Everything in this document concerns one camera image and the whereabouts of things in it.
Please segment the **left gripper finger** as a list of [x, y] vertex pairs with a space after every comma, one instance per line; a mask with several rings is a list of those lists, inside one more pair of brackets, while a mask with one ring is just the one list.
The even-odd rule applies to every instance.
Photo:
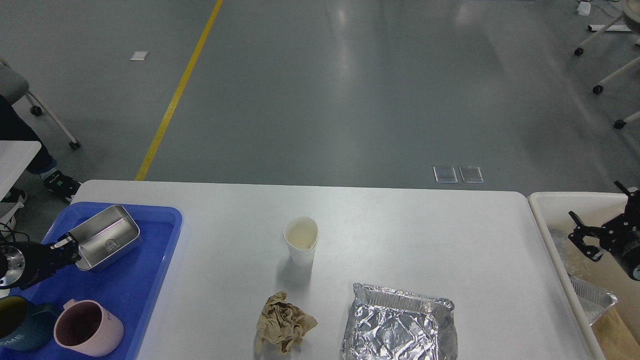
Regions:
[[62, 235], [57, 242], [49, 244], [50, 265], [72, 265], [80, 259], [79, 243], [73, 235]]

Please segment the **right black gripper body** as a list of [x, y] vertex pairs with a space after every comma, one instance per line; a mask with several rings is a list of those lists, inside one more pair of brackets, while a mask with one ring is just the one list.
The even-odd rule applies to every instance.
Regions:
[[640, 280], [639, 217], [620, 214], [602, 225], [602, 248], [631, 280]]

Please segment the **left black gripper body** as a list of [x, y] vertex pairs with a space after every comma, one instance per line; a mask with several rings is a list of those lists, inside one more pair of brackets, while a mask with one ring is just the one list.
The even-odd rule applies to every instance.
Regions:
[[34, 242], [3, 243], [0, 246], [0, 289], [28, 289], [55, 275], [51, 249]]

